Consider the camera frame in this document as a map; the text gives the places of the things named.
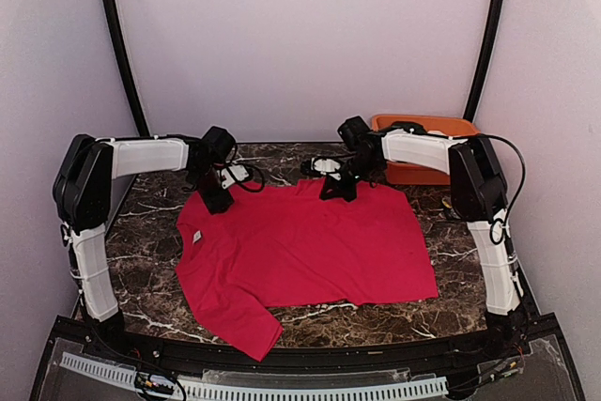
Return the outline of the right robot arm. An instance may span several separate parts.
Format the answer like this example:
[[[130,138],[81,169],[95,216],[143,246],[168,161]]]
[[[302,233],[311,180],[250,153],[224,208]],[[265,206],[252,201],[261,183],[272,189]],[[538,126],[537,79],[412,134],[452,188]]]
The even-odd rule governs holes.
[[[467,224],[485,281],[487,330],[480,335],[479,348],[489,358],[500,357],[514,344],[527,316],[520,310],[523,289],[509,224],[515,201],[507,196],[508,184],[493,147],[498,136],[448,135],[415,121],[373,130],[359,116],[347,119],[338,133],[346,154],[313,157],[300,166],[306,176],[323,177],[323,200],[355,200],[358,183],[393,162],[449,177],[451,209]]]

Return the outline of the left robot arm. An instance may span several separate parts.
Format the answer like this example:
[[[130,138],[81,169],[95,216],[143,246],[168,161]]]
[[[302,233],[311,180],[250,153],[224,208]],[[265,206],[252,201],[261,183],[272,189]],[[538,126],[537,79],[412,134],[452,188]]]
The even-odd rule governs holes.
[[[251,192],[251,180],[264,178],[260,169],[238,161],[237,151],[235,138],[216,126],[201,138],[78,134],[72,139],[54,181],[53,199],[83,317],[96,335],[97,346],[113,360],[126,359],[132,352],[105,249],[113,182],[146,173],[184,171],[190,190],[200,195],[209,213],[220,214],[234,203],[231,187]]]

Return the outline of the red t-shirt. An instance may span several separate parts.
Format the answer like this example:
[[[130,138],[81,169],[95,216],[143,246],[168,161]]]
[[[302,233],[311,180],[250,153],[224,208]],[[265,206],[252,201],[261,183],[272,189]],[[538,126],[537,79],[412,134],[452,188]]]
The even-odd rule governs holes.
[[[321,184],[234,188],[211,214],[198,194],[177,219],[177,277],[196,321],[251,358],[282,334],[274,307],[423,301],[439,294],[424,235],[406,195],[359,184],[353,201],[324,201]]]

